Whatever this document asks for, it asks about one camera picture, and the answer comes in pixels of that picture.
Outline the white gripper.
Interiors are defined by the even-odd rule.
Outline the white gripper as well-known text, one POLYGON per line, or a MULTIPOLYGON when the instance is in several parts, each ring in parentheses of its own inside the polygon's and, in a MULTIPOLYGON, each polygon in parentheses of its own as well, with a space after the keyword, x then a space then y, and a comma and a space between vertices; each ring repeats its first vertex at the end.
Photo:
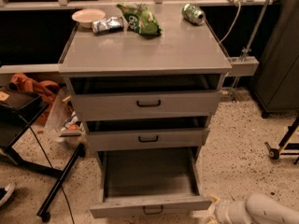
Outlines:
POLYGON ((229 206, 231 202, 229 200, 221 200, 215 195, 209 195, 209 199, 216 204, 214 214, 218 221, 214 217, 206 217, 202 221, 202 224, 233 224, 229 216, 229 206))

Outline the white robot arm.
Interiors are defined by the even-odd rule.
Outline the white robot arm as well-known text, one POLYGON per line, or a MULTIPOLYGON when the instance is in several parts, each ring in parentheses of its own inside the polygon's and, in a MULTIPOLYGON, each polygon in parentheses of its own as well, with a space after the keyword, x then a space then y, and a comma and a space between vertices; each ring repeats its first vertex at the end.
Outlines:
POLYGON ((299 224, 298 211, 262 193, 243 201, 211 199, 213 213, 202 224, 299 224))

